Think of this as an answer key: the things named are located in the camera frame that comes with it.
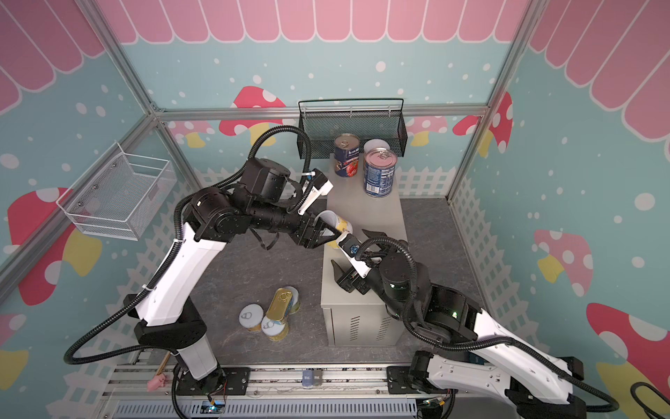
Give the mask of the dark blue red label can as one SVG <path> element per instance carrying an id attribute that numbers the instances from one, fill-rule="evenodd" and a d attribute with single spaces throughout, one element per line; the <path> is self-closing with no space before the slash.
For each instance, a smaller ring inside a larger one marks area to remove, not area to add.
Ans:
<path id="1" fill-rule="evenodd" d="M 341 177 L 354 177 L 359 167 L 360 139 L 353 134 L 341 134 L 333 144 L 335 173 Z"/>

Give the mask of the blue label tin can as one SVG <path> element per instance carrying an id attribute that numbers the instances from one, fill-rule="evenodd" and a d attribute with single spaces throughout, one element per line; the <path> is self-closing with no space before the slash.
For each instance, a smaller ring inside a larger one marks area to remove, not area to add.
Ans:
<path id="1" fill-rule="evenodd" d="M 366 194 L 371 197 L 386 197 L 392 192 L 397 161 L 397 155 L 385 148 L 377 148 L 366 154 L 364 167 Z"/>

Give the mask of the orange green plastic-lid can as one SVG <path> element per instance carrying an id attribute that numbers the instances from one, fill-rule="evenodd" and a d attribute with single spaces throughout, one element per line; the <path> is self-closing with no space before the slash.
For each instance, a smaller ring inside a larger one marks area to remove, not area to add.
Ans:
<path id="1" fill-rule="evenodd" d="M 384 141 L 382 139 L 371 139 L 371 140 L 366 141 L 365 144 L 364 144 L 364 153 L 365 154 L 373 152 L 377 149 L 390 150 L 391 147 L 386 141 Z"/>

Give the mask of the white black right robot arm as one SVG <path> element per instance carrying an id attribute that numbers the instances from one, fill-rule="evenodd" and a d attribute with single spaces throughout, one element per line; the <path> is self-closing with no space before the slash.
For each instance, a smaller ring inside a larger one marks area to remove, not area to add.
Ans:
<path id="1" fill-rule="evenodd" d="M 415 354 L 408 372 L 425 393 L 470 391 L 513 406 L 523 418 L 584 418 L 575 394 L 583 366 L 532 347 L 459 291 L 434 284 L 402 240 L 371 231 L 361 242 L 351 233 L 335 238 L 354 283 L 374 292 L 429 351 Z"/>

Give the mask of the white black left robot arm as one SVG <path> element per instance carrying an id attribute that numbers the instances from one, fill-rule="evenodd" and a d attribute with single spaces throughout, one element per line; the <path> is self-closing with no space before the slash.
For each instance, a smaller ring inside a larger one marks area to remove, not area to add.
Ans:
<path id="1" fill-rule="evenodd" d="M 276 162 L 251 158 L 238 182 L 205 188 L 187 200 L 178 218 L 181 237 L 174 243 L 176 251 L 164 259 L 157 283 L 145 288 L 146 297 L 129 312 L 139 321 L 139 344 L 175 354 L 198 382 L 223 379 L 207 327 L 190 298 L 215 256 L 235 237 L 259 230 L 285 234 L 306 249 L 338 236 L 309 210 L 333 183 L 318 169 L 306 172 L 304 183 L 290 175 Z"/>

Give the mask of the green can white lid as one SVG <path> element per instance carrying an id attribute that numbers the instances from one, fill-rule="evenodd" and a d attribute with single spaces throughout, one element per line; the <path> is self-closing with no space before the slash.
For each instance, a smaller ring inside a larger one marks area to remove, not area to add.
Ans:
<path id="1" fill-rule="evenodd" d="M 289 306 L 289 315 L 296 314 L 298 310 L 300 309 L 300 296 L 299 296 L 299 291 L 297 288 L 293 286 L 284 286 L 286 290 L 289 290 L 291 292 L 291 302 Z"/>

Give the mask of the gold rectangular spam tin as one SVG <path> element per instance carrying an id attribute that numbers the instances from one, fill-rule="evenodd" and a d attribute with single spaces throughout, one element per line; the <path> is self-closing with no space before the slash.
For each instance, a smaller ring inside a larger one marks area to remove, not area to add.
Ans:
<path id="1" fill-rule="evenodd" d="M 266 317 L 275 323 L 284 323 L 286 316 L 291 311 L 292 299 L 291 289 L 285 287 L 277 289 L 266 312 Z"/>

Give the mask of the wooden mallet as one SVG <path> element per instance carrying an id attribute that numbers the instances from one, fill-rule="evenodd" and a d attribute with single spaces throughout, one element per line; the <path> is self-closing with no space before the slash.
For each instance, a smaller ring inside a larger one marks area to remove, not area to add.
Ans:
<path id="1" fill-rule="evenodd" d="M 155 375 L 159 376 L 162 375 L 165 368 L 167 367 L 167 364 L 171 358 L 172 354 L 171 352 L 167 351 L 167 353 L 163 356 L 161 363 L 159 364 L 159 367 L 157 368 Z"/>

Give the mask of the small blue device on rail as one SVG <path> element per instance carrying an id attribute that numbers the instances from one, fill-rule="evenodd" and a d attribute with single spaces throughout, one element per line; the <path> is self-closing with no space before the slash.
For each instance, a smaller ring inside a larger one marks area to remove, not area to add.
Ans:
<path id="1" fill-rule="evenodd" d="M 302 386 L 306 389 L 319 387 L 323 383 L 324 370 L 321 368 L 307 368 L 302 372 Z"/>

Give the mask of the pink object on rail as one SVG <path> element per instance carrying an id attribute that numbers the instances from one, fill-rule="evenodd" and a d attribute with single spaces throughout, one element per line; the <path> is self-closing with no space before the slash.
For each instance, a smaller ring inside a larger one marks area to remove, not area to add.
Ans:
<path id="1" fill-rule="evenodd" d="M 167 377 L 164 375 L 164 373 L 161 373 L 159 375 L 155 375 L 151 380 L 148 381 L 147 383 L 147 391 L 148 392 L 154 392 L 157 391 L 158 389 L 162 389 L 166 385 L 166 380 Z"/>

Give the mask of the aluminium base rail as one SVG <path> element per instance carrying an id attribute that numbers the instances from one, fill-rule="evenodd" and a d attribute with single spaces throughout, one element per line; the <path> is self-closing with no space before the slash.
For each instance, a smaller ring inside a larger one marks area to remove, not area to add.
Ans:
<path id="1" fill-rule="evenodd" d="M 225 387 L 215 396 L 237 398 L 280 397 L 364 397 L 461 394 L 507 400 L 505 390 L 512 384 L 509 375 L 490 365 L 438 361 L 436 378 L 406 365 L 385 364 L 294 364 L 222 367 Z M 164 368 L 166 378 L 157 389 L 148 389 L 155 380 L 153 366 L 131 365 L 116 368 L 103 390 L 103 396 L 121 398 L 167 398 L 171 391 L 174 365 Z M 177 384 L 178 396 L 204 397 L 204 392 L 189 373 Z"/>

